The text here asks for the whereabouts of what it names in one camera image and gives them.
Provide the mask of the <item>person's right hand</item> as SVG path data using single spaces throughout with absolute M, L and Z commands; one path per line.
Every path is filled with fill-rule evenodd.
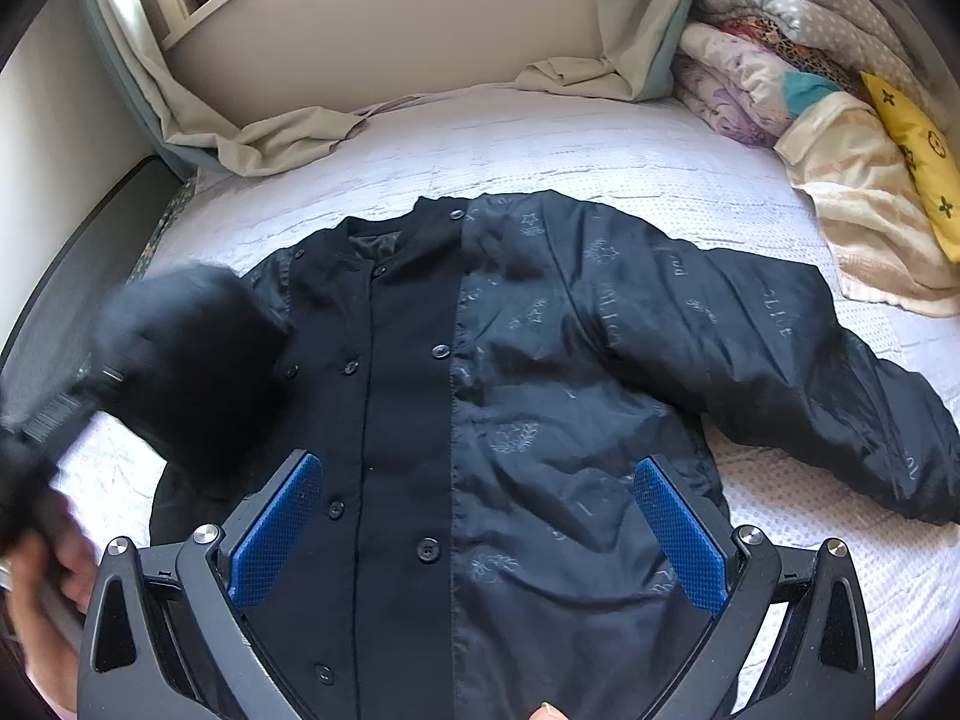
M 550 702 L 542 702 L 537 709 L 529 715 L 529 720 L 568 720 L 568 717 Z

